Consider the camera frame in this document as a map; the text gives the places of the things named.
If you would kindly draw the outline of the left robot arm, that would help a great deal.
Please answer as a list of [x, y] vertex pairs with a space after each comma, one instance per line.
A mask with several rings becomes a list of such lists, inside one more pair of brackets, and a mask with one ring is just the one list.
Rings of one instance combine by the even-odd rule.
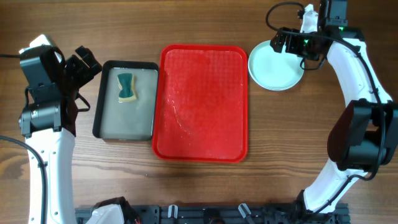
[[102, 71], [90, 49], [80, 46], [65, 58], [56, 46], [30, 47], [20, 54], [28, 82], [19, 118], [29, 154], [31, 223], [76, 223], [72, 154], [76, 117], [91, 106], [79, 89]]

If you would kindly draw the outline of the mint plate back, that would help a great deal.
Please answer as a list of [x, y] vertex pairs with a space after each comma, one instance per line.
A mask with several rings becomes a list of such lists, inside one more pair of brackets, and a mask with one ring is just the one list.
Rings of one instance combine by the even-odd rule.
[[261, 87], [271, 91], [292, 88], [303, 77], [301, 59], [290, 53], [277, 53], [269, 40], [257, 45], [249, 55], [248, 71]]

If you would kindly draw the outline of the green yellow sponge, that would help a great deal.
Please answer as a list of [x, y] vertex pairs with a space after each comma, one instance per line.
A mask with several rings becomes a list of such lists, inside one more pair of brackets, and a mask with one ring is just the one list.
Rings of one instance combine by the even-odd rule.
[[134, 75], [131, 73], [121, 73], [117, 75], [120, 92], [118, 95], [120, 103], [126, 103], [137, 100], [134, 89]]

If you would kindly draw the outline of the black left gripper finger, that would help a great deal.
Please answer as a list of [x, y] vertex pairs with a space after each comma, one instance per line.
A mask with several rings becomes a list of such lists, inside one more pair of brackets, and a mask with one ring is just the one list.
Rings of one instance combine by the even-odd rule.
[[81, 57], [81, 59], [88, 66], [89, 71], [92, 75], [97, 75], [99, 72], [102, 72], [102, 65], [95, 59], [92, 51], [89, 48], [84, 46], [80, 46], [75, 50], [75, 52]]
[[93, 79], [90, 67], [76, 55], [68, 58], [65, 70], [67, 76], [77, 87], [83, 87]]

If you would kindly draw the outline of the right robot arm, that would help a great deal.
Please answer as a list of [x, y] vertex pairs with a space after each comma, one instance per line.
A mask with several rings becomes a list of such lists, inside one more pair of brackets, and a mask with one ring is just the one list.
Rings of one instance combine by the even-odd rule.
[[337, 202], [358, 180], [375, 178], [397, 147], [397, 103], [380, 86], [361, 30], [326, 26], [309, 33], [279, 28], [271, 40], [275, 52], [327, 61], [334, 69], [346, 108], [327, 140], [328, 160], [295, 203], [299, 218], [335, 211]]

